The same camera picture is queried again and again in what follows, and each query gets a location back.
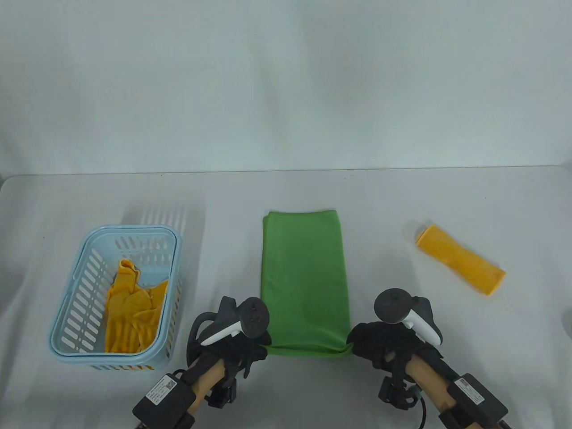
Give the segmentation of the person's left hand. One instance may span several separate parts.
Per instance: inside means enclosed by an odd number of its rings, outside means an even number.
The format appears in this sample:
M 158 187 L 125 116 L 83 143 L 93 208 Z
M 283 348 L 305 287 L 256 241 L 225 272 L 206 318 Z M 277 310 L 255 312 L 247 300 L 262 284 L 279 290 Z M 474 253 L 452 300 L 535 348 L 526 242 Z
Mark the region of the person's left hand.
M 198 340 L 189 340 L 186 350 L 186 362 L 188 366 L 194 364 L 198 358 L 204 354 L 217 356 L 222 359 L 227 370 L 236 368 L 236 372 L 243 373 L 243 378 L 247 378 L 253 363 L 265 360 L 268 356 L 266 347 L 272 344 L 272 338 L 268 331 L 257 338 L 248 338 L 244 333 L 235 336 L 228 335 L 220 341 L 211 345 L 200 345 Z

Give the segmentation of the person's right hand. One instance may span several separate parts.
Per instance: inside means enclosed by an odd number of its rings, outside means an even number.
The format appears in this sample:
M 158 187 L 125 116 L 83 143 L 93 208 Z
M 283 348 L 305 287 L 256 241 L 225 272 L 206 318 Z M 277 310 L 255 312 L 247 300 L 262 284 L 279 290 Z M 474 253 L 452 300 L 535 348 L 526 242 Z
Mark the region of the person's right hand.
M 350 331 L 346 343 L 352 346 L 354 355 L 371 361 L 374 368 L 390 373 L 404 372 L 415 355 L 443 358 L 434 346 L 403 324 L 359 323 Z

